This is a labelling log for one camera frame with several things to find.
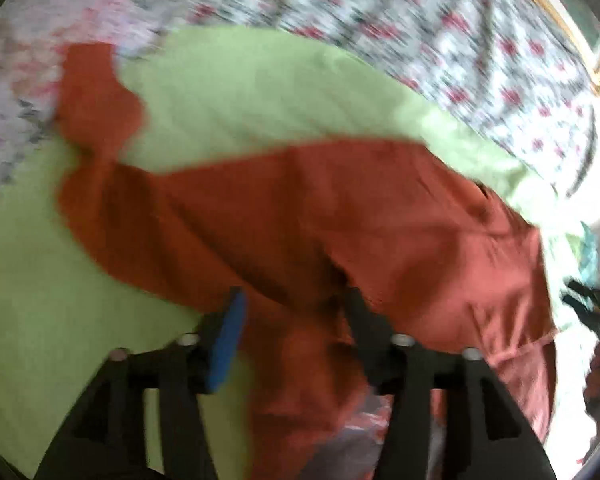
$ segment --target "silver screw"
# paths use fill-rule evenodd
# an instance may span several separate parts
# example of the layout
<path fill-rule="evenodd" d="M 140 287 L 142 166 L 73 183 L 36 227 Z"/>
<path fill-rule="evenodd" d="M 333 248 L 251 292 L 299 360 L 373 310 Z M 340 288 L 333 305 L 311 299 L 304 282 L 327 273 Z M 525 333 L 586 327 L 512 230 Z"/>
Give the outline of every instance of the silver screw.
<path fill-rule="evenodd" d="M 115 362 L 124 361 L 127 356 L 128 356 L 128 352 L 126 351 L 126 348 L 115 348 L 111 352 L 109 352 L 109 360 L 110 361 L 115 361 Z"/>
<path fill-rule="evenodd" d="M 410 335 L 406 334 L 394 334 L 391 336 L 391 343 L 396 346 L 413 346 L 416 344 L 416 340 Z"/>
<path fill-rule="evenodd" d="M 462 352 L 462 357 L 467 361 L 479 361 L 482 359 L 482 352 L 477 348 L 465 348 Z"/>
<path fill-rule="evenodd" d="M 178 344 L 180 346 L 193 346 L 193 345 L 197 345 L 198 341 L 200 341 L 200 336 L 198 334 L 192 334 L 191 332 L 187 332 L 186 334 L 182 334 L 178 338 Z"/>

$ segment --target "floral bedsheet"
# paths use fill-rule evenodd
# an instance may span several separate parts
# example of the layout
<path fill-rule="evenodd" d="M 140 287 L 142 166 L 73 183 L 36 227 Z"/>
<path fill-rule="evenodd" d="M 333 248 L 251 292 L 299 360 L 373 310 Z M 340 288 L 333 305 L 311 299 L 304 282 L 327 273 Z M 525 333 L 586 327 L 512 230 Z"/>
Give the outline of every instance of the floral bedsheet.
<path fill-rule="evenodd" d="M 7 0 L 0 8 L 0 183 L 43 136 L 67 44 L 121 56 L 185 23 L 278 27 L 336 44 L 448 109 L 561 194 L 594 145 L 575 49 L 529 0 Z"/>

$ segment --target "green fabric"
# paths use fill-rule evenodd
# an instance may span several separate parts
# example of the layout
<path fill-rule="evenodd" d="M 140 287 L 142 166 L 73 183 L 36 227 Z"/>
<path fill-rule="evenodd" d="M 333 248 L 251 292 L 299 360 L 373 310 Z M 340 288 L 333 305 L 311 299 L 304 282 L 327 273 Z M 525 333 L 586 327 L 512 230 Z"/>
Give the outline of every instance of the green fabric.
<path fill-rule="evenodd" d="M 131 164 L 167 170 L 329 134 L 409 137 L 566 243 L 552 214 L 555 194 L 535 173 L 335 47 L 274 30 L 189 28 L 160 53 L 124 66 L 122 80 L 148 111 L 124 155 Z M 197 319 L 114 281 L 73 241 L 55 192 L 74 163 L 56 137 L 21 165 L 0 199 L 0 452 L 28 476 L 109 350 L 159 348 Z M 573 259 L 568 249 L 561 255 Z M 236 364 L 229 384 L 203 403 L 221 480 L 246 470 L 248 381 Z M 155 464 L 158 447 L 149 440 Z"/>

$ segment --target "red fabric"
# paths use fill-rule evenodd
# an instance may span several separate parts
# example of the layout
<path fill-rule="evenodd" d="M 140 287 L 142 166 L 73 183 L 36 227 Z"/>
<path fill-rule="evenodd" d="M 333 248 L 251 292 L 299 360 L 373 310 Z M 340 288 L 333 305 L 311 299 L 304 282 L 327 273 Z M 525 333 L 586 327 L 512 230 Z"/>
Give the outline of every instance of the red fabric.
<path fill-rule="evenodd" d="M 554 327 L 538 230 L 413 142 L 337 140 L 168 174 L 119 164 L 142 105 L 110 55 L 69 49 L 58 123 L 83 156 L 60 209 L 123 282 L 203 311 L 245 288 L 251 478 L 292 478 L 365 393 L 338 307 L 347 282 L 430 348 L 482 349 L 544 434 Z"/>

